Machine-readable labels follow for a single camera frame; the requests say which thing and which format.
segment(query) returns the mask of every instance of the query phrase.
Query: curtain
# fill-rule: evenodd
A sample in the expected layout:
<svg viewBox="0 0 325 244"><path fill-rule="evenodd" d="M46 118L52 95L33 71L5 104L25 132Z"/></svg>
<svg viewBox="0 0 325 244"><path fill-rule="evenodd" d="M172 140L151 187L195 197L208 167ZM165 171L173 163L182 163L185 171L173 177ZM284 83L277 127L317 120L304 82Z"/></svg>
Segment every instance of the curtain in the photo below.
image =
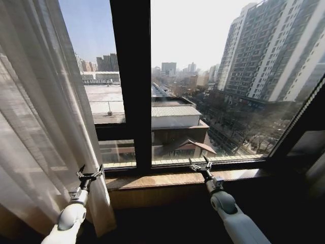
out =
<svg viewBox="0 0 325 244"><path fill-rule="evenodd" d="M89 101L57 0L0 0L0 204L48 234L102 163ZM88 199L98 236L115 228L104 178Z"/></svg>

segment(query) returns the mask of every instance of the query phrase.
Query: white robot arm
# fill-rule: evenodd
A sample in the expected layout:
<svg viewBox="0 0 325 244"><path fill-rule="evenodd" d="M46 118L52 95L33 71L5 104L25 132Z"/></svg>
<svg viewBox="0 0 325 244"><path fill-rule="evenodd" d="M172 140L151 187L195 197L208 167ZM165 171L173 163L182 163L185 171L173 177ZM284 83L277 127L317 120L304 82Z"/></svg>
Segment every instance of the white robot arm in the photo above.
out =
<svg viewBox="0 0 325 244"><path fill-rule="evenodd" d="M80 225L86 217L86 203L90 191L90 184L103 174L103 165L94 174L82 174L85 166L81 167L77 175L80 186L70 191L69 205L60 213L58 222L42 244L75 244Z"/></svg>
<svg viewBox="0 0 325 244"><path fill-rule="evenodd" d="M207 162L206 167L201 168L189 159L190 167L204 177L211 195L211 204L221 217L232 241L235 244L270 244L254 221L238 207L233 196L223 190L223 179L211 174L212 163L205 156L203 157Z"/></svg>

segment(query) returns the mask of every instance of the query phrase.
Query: window sill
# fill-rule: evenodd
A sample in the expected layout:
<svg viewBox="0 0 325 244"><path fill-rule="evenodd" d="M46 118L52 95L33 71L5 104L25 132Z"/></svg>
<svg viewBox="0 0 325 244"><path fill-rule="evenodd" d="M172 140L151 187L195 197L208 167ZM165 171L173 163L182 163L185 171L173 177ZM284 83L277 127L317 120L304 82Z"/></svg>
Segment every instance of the window sill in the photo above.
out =
<svg viewBox="0 0 325 244"><path fill-rule="evenodd" d="M221 176L224 180L238 180L270 176L269 173L261 169L212 171L211 173L215 176ZM108 191L195 185L202 184L203 182L204 179L200 173L169 173L149 176L106 177L105 180Z"/></svg>

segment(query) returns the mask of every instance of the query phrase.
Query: metal roof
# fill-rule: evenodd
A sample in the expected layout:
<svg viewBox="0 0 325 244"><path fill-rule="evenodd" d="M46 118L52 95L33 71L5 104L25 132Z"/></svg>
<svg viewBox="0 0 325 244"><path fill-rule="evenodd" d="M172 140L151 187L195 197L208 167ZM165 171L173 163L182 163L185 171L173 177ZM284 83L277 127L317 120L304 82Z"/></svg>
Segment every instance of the metal roof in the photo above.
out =
<svg viewBox="0 0 325 244"><path fill-rule="evenodd" d="M192 106L151 107L151 117L201 115Z"/></svg>

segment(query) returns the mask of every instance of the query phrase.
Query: blue sky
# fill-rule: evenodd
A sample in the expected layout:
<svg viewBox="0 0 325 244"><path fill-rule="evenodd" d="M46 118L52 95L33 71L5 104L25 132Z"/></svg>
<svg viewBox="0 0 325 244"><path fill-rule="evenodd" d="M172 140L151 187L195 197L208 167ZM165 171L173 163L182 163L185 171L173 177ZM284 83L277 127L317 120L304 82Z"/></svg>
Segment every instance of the blue sky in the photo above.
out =
<svg viewBox="0 0 325 244"><path fill-rule="evenodd" d="M74 51L86 60L116 53L109 0L59 0Z"/></svg>
<svg viewBox="0 0 325 244"><path fill-rule="evenodd" d="M231 23L254 0L151 0L151 66L219 64ZM74 50L87 61L116 53L109 0L59 0Z"/></svg>

